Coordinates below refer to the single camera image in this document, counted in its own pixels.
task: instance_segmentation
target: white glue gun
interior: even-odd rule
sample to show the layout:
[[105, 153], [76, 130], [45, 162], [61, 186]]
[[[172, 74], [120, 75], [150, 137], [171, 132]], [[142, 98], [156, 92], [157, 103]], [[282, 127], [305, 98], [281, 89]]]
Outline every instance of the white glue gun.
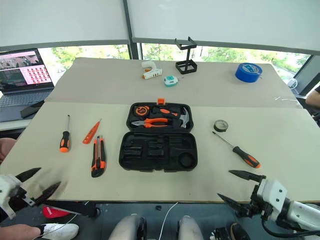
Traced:
[[151, 68], [151, 70], [145, 69], [145, 73], [142, 75], [143, 79], [151, 79], [162, 75], [162, 68], [157, 68], [154, 61], [144, 61], [141, 63], [141, 67]]

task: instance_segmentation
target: orange screwdriver handle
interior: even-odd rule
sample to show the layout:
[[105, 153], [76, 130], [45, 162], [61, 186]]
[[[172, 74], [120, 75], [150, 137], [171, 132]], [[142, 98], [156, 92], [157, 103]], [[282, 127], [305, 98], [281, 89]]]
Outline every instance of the orange screwdriver handle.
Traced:
[[92, 138], [94, 137], [94, 135], [96, 134], [98, 127], [99, 127], [100, 121], [98, 121], [93, 128], [91, 128], [91, 130], [89, 131], [89, 133], [85, 136], [84, 140], [82, 141], [84, 144], [89, 144], [92, 140]]
[[154, 107], [153, 108], [153, 113], [161, 113], [163, 116], [171, 118], [171, 119], [179, 119], [180, 118], [180, 113], [170, 111], [165, 108], [159, 108], [159, 107]]
[[61, 153], [67, 153], [69, 151], [69, 146], [70, 146], [69, 136], [70, 136], [70, 133], [68, 131], [64, 131], [62, 133], [62, 139], [60, 141], [60, 152]]
[[240, 147], [235, 146], [232, 151], [238, 154], [250, 167], [258, 169], [261, 167], [260, 162], [258, 162], [253, 156], [243, 151]]

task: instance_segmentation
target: laptop keyboard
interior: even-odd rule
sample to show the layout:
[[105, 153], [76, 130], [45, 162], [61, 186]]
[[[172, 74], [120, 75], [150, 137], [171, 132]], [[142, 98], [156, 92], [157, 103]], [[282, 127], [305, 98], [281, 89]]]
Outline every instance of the laptop keyboard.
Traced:
[[3, 96], [0, 99], [0, 108], [36, 104], [37, 102], [40, 102], [44, 100], [46, 97], [48, 97], [50, 93], [51, 91], [42, 91], [35, 93]]

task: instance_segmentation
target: screwdriver shaft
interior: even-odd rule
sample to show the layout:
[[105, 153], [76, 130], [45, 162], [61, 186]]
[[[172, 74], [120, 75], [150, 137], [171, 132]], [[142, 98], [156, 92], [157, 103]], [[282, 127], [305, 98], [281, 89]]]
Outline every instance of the screwdriver shaft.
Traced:
[[217, 135], [222, 141], [224, 141], [226, 144], [228, 144], [232, 149], [235, 148], [234, 146], [232, 146], [229, 142], [227, 142], [226, 140], [224, 140], [221, 136], [219, 136], [216, 132], [212, 131], [213, 134]]
[[69, 132], [69, 126], [70, 126], [70, 115], [68, 114], [67, 119], [66, 119], [66, 131]]

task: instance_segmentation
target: white sneaker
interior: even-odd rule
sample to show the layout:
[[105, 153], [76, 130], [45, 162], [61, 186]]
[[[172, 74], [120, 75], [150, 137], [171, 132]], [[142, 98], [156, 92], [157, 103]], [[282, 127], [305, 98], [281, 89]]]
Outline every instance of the white sneaker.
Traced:
[[50, 240], [71, 240], [78, 234], [78, 225], [73, 223], [63, 225], [64, 224], [47, 223], [44, 226], [43, 238]]

